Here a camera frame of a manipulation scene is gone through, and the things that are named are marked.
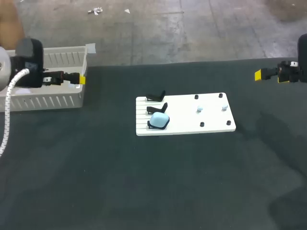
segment light blue object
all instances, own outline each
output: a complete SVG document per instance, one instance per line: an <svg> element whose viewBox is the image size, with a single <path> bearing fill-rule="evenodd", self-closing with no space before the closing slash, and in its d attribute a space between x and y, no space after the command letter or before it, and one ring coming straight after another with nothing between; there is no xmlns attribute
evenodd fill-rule
<svg viewBox="0 0 307 230"><path fill-rule="evenodd" d="M203 110L203 107L199 105L199 106L197 107L197 113L200 113L202 110Z"/></svg>
<svg viewBox="0 0 307 230"><path fill-rule="evenodd" d="M152 118L150 118L149 123L152 126L163 128L169 121L169 117L166 114L156 112L152 115Z"/></svg>
<svg viewBox="0 0 307 230"><path fill-rule="evenodd" d="M228 108L228 105L227 105L227 104L224 104L224 105L222 106L222 110L223 110L223 111L226 111L227 108Z"/></svg>

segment white cable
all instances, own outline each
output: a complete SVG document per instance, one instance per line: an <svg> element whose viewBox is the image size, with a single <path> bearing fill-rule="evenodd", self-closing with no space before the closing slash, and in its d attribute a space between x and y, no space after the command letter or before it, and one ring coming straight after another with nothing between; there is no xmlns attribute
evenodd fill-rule
<svg viewBox="0 0 307 230"><path fill-rule="evenodd" d="M15 77L11 80L8 90L6 92L5 97L5 115L4 115L4 134L3 140L0 147L0 156L3 154L5 147L8 143L9 134L10 134L10 109L11 109L11 93L16 85L17 81L19 81L22 77L29 74L30 71L28 69L23 69L19 73L15 75Z"/></svg>

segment yellow tape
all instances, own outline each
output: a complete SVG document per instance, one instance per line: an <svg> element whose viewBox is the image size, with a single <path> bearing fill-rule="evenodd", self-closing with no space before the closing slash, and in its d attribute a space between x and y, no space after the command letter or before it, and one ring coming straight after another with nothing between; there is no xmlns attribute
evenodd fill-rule
<svg viewBox="0 0 307 230"><path fill-rule="evenodd" d="M278 79L278 83L280 83L280 82L279 82L279 78L277 78L277 79ZM284 82L282 82L282 83L286 83L286 82L290 82L290 81L288 80L288 81L284 81Z"/></svg>
<svg viewBox="0 0 307 230"><path fill-rule="evenodd" d="M261 80L261 70L258 70L255 73L255 81L260 81Z"/></svg>
<svg viewBox="0 0 307 230"><path fill-rule="evenodd" d="M81 85L85 85L85 82L86 82L85 76L80 75L80 84L81 84Z"/></svg>

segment concrete floor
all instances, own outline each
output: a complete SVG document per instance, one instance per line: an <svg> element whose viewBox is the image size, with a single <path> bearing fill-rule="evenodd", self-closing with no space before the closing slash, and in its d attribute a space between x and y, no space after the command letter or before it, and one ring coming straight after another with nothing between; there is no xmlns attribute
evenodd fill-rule
<svg viewBox="0 0 307 230"><path fill-rule="evenodd" d="M100 15L87 14L98 6ZM307 33L306 0L18 0L17 7L26 34L45 47L96 43L90 65L296 57Z"/></svg>

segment white plate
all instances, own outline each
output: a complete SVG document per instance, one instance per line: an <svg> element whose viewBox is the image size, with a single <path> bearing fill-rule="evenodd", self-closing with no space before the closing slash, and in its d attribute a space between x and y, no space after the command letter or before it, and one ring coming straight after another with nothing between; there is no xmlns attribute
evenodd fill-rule
<svg viewBox="0 0 307 230"><path fill-rule="evenodd" d="M236 124L231 113L230 105L225 93L219 97L220 93L195 94L165 96L162 102L147 101L146 97L136 98L136 134L138 136L162 136L162 135L182 135L195 133L218 133L233 132ZM153 129L147 126L147 121L152 115L146 111L148 106L161 109L164 103L168 104L166 114L170 118L166 129ZM228 105L226 111L222 110L224 105ZM202 106L203 111L197 113L197 107Z"/></svg>

